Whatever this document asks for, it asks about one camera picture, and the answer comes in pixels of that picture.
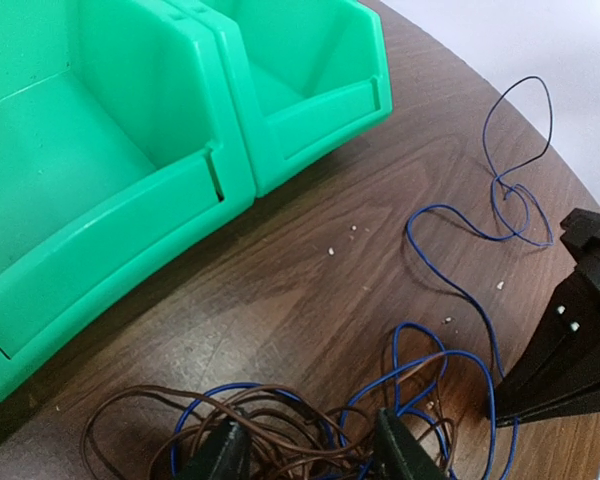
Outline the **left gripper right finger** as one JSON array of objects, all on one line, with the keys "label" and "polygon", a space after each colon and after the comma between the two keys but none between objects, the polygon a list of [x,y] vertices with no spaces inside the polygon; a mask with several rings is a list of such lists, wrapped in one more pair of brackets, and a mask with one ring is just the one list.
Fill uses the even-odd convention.
[{"label": "left gripper right finger", "polygon": [[446,476],[397,415],[382,408],[375,420],[374,478],[443,480]]}]

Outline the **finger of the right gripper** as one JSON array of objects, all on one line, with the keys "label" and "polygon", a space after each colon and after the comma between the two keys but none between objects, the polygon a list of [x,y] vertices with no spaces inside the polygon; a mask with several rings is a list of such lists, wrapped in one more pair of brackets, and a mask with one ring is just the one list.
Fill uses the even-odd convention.
[{"label": "finger of the right gripper", "polygon": [[494,412],[497,428],[512,426],[515,418],[521,424],[525,424],[600,413],[600,394],[567,396],[557,400],[528,396],[497,396]]}]

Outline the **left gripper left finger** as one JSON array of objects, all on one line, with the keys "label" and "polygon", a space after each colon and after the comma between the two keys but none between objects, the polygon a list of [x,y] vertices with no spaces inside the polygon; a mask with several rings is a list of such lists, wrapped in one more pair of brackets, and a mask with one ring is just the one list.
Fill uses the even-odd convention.
[{"label": "left gripper left finger", "polygon": [[247,480],[251,470],[251,436],[234,419],[225,419],[177,474],[186,480]]}]

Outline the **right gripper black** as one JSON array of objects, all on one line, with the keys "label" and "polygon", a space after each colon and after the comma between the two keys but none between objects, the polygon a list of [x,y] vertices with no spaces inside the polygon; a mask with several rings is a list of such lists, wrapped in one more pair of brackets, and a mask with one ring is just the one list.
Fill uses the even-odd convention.
[{"label": "right gripper black", "polygon": [[575,272],[586,281],[566,279],[556,287],[497,389],[500,400],[558,400],[600,383],[600,212],[574,208],[560,227]]}]

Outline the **green bin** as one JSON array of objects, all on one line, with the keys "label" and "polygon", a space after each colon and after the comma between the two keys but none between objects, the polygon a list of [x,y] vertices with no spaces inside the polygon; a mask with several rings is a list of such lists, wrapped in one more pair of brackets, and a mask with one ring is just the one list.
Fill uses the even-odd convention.
[{"label": "green bin", "polygon": [[250,206],[215,38],[165,1],[0,1],[0,402]]},{"label": "green bin", "polygon": [[380,16],[358,1],[177,1],[217,43],[263,197],[385,121]]}]

